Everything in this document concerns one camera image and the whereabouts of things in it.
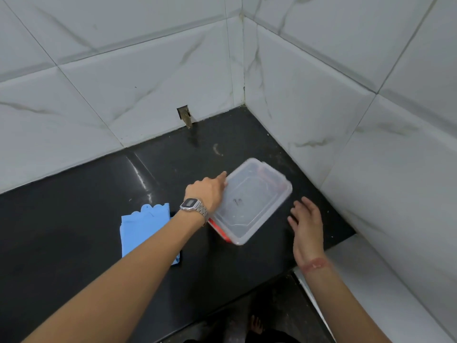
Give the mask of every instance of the person's left hand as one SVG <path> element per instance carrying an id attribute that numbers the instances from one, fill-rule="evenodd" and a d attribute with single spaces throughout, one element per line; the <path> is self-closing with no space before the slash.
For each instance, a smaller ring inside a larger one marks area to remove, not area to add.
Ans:
<path id="1" fill-rule="evenodd" d="M 187 198 L 197 198 L 203 202 L 209 215 L 213 214 L 221 204 L 222 193 L 227 186 L 226 177 L 227 172 L 224 171 L 214 179 L 206 177 L 202 181 L 196 181 L 188 185 L 186 194 L 184 195 L 184 201 Z"/>

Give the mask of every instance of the bare foot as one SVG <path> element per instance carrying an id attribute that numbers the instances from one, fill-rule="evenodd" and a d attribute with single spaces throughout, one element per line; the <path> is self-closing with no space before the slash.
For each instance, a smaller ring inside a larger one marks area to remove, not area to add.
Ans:
<path id="1" fill-rule="evenodd" d="M 253 332 L 255 332 L 256 334 L 262 334 L 263 332 L 263 325 L 262 323 L 260 322 L 260 319 L 255 317 L 255 316 L 251 316 L 251 320 L 250 320 L 250 323 L 249 323 L 249 329 Z"/>

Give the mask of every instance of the plastic container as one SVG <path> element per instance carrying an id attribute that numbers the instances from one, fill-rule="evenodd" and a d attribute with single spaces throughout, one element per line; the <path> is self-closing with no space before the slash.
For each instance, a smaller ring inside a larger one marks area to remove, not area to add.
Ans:
<path id="1" fill-rule="evenodd" d="M 227 177 L 220 207 L 208 223 L 227 242 L 243 245 L 292 193 L 286 177 L 251 158 Z"/>

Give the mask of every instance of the black pants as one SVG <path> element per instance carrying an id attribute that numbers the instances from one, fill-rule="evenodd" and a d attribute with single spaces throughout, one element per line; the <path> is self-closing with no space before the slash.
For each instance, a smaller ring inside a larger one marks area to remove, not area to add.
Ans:
<path id="1" fill-rule="evenodd" d="M 184 343 L 199 343 L 196 340 L 189 339 Z M 277 330 L 266 330 L 261 335 L 249 331 L 246 335 L 244 343 L 300 343 L 294 337 L 289 336 L 285 332 Z"/>

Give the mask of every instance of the metal watch band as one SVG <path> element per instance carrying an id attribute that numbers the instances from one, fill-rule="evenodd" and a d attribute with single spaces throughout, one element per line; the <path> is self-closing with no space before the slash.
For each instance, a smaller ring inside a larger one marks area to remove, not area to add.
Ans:
<path id="1" fill-rule="evenodd" d="M 208 221 L 208 210 L 206 209 L 206 207 L 203 205 L 203 202 L 201 202 L 200 200 L 198 200 L 198 204 L 197 204 L 197 207 L 195 207 L 195 210 L 200 213 L 201 215 L 203 215 L 203 218 L 205 218 L 205 222 Z"/>

